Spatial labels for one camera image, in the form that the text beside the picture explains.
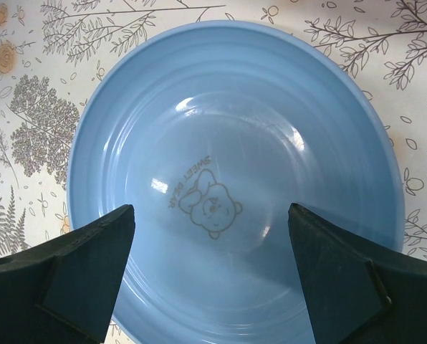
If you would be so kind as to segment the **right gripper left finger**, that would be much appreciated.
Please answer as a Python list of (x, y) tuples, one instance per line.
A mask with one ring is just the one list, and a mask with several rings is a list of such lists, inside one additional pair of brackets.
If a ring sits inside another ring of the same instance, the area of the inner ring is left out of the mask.
[(123, 205), (0, 258), (0, 343), (104, 343), (134, 233)]

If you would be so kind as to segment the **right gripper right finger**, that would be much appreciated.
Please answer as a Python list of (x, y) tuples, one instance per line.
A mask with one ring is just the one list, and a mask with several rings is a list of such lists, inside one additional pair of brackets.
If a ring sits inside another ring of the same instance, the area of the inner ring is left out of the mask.
[(316, 343), (427, 343), (427, 262), (289, 208)]

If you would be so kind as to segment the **blue plate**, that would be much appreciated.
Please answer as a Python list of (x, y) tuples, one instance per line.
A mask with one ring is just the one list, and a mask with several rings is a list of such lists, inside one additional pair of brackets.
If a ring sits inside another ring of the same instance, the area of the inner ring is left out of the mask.
[(284, 32), (205, 21), (124, 57), (82, 115), (70, 224), (123, 204), (135, 235), (113, 313), (138, 343), (312, 343), (292, 203), (400, 251), (400, 170), (363, 92)]

